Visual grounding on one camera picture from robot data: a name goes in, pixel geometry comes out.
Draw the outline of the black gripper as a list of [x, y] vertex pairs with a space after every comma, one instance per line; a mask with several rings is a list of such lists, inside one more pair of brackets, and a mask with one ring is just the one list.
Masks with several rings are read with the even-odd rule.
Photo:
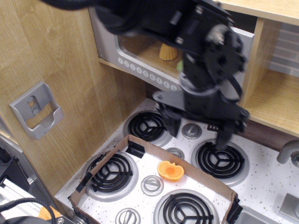
[[179, 91], [153, 94], [166, 129], [177, 137], [182, 118], [217, 125], [216, 148], [224, 150], [234, 133], [245, 130], [249, 112], [224, 98], [218, 85], [200, 90], [189, 79], [180, 82]]

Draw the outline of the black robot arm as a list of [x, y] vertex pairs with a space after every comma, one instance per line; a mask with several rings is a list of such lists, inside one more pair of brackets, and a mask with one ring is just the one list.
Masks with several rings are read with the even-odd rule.
[[157, 110], [172, 136], [182, 118], [218, 127], [216, 148], [226, 147], [245, 129], [249, 112], [226, 98], [220, 85], [228, 80], [238, 95], [235, 74], [244, 70], [242, 41], [231, 26], [231, 15], [211, 0], [49, 0], [63, 10], [93, 7], [107, 31], [115, 35], [141, 34], [183, 52], [181, 90], [157, 91]]

